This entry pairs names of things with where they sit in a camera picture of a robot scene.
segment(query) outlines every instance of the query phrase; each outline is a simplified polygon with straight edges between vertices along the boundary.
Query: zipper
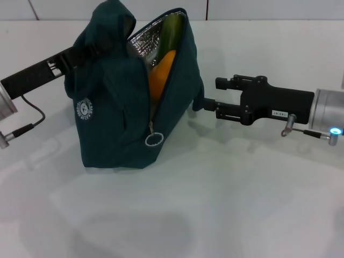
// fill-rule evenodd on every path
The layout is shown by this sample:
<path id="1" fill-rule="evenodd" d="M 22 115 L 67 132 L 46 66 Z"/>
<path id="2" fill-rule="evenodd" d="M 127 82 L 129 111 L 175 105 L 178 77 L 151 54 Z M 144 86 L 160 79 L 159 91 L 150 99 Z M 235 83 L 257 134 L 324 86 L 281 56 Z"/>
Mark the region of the zipper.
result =
<path id="1" fill-rule="evenodd" d="M 189 19 L 185 16 L 184 29 L 183 29 L 183 37 L 181 38 L 181 40 L 180 40 L 180 42 L 178 44 L 177 49 L 180 49 L 182 43 L 184 42 L 185 33 L 186 33 L 186 30 L 187 30 L 187 27 L 188 27 L 188 21 L 189 21 Z M 170 84 L 171 75 L 173 74 L 173 71 L 175 69 L 175 66 L 176 66 L 176 63 L 177 63 L 177 60 L 178 60 L 179 56 L 180 56 L 180 51 L 176 51 L 176 55 L 175 55 L 175 58 L 173 60 L 172 66 L 171 66 L 171 70 L 168 73 L 165 87 L 164 87 L 164 89 L 162 91 L 160 100 L 159 100 L 159 102 L 158 102 L 158 104 L 156 106 L 155 113 L 153 114 L 152 119 L 150 119 L 151 118 L 151 92 L 149 90 L 149 85 L 148 85 L 148 98 L 149 98 L 149 123 L 148 123 L 148 127 L 149 127 L 149 130 L 150 130 L 151 134 L 154 133 L 154 131 L 153 131 L 153 122 L 156 120 L 156 117 L 157 117 L 157 115 L 159 113 L 159 110 L 160 110 L 160 107 L 161 107 L 161 103 L 163 102 L 163 100 L 164 100 L 164 98 L 166 96 L 166 91 L 167 91 L 167 88 L 168 88 L 168 86 Z"/>
<path id="2" fill-rule="evenodd" d="M 151 92 L 149 90 L 148 72 L 147 72 L 146 63 L 144 62 L 144 60 L 142 60 L 142 59 L 139 59 L 139 60 L 141 61 L 141 64 L 144 68 L 144 73 L 145 73 L 145 78 L 146 78 L 146 90 L 147 90 L 147 94 L 148 94 L 148 119 L 147 120 L 148 120 L 148 128 L 149 128 L 150 134 L 146 137 L 145 144 L 148 147 L 154 147 L 154 146 L 157 146 L 163 142 L 164 136 L 162 133 L 158 133 L 158 132 L 155 133 L 153 130 L 153 118 L 151 120 Z M 150 144 L 148 142 L 148 140 L 150 137 L 152 137 L 154 135 L 159 135 L 161 139 L 156 144 Z"/>

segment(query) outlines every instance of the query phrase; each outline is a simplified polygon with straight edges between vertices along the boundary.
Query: white wall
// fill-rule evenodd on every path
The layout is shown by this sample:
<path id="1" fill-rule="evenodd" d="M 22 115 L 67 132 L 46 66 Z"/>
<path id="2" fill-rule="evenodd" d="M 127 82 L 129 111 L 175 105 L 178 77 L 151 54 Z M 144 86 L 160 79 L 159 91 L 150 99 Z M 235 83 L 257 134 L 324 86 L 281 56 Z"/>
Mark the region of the white wall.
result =
<path id="1" fill-rule="evenodd" d="M 0 20 L 34 20 L 27 0 L 0 0 Z"/>
<path id="2" fill-rule="evenodd" d="M 344 0 L 209 0 L 208 19 L 344 19 Z"/>
<path id="3" fill-rule="evenodd" d="M 42 20 L 88 20 L 104 0 L 32 0 Z M 206 0 L 122 0 L 137 20 L 152 20 L 169 9 L 182 7 L 190 19 L 204 20 Z"/>

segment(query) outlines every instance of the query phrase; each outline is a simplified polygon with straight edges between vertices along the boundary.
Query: green fruit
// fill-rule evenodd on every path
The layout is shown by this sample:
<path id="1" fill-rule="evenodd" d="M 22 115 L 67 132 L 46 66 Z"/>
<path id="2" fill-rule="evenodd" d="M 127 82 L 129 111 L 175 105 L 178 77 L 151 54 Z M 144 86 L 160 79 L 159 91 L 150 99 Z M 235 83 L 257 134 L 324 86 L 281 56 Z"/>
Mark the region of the green fruit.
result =
<path id="1" fill-rule="evenodd" d="M 171 50 L 177 50 L 184 30 L 185 17 L 182 14 L 171 13 L 162 23 L 156 61 L 159 63 Z"/>

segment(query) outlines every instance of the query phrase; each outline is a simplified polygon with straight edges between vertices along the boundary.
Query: black cable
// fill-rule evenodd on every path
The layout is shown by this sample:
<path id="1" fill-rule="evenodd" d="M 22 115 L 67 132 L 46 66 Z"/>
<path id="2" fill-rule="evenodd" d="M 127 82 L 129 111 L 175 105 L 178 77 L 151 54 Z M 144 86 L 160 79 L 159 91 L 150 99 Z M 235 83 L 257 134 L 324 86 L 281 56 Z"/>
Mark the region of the black cable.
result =
<path id="1" fill-rule="evenodd" d="M 23 101 L 25 101 L 29 106 L 33 107 L 34 109 L 36 109 L 38 112 L 41 113 L 42 118 L 40 120 L 38 120 L 36 123 L 33 124 L 33 127 L 38 126 L 40 123 L 42 123 L 45 119 L 45 114 L 42 110 L 40 110 L 38 107 L 36 107 L 35 105 L 33 105 L 31 102 L 29 102 L 24 95 L 21 96 L 21 98 L 23 99 Z"/>
<path id="2" fill-rule="evenodd" d="M 292 130 L 293 131 L 297 131 L 297 132 L 302 132 L 303 134 L 306 134 L 308 136 L 315 137 L 315 138 L 318 138 L 318 139 L 321 139 L 321 136 L 326 136 L 325 134 L 314 132 L 314 131 L 310 131 L 310 130 L 301 130 L 301 129 L 296 129 L 296 128 L 293 128 Z"/>

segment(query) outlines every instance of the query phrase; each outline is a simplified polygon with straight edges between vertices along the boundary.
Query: zipper pull ring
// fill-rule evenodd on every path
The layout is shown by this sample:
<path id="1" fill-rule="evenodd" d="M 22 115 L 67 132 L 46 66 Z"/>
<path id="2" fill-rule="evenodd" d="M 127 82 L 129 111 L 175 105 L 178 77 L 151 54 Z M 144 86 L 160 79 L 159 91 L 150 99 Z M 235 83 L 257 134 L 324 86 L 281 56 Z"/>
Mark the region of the zipper pull ring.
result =
<path id="1" fill-rule="evenodd" d="M 154 146 L 157 146 L 157 145 L 159 145 L 160 143 L 162 143 L 162 142 L 163 142 L 163 139 L 164 139 L 163 134 L 162 134 L 162 133 L 154 133 L 154 130 L 153 130 L 153 122 L 152 122 L 152 121 L 149 122 L 148 127 L 149 127 L 149 130 L 150 130 L 150 135 L 147 136 L 147 138 L 146 138 L 146 140 L 145 140 L 146 146 L 148 146 L 148 147 L 154 147 Z M 158 136 L 160 137 L 160 140 L 158 140 L 158 141 L 155 142 L 155 143 L 148 143 L 149 138 L 150 138 L 150 137 L 154 137 L 154 136 L 156 136 L 156 135 L 158 135 Z"/>

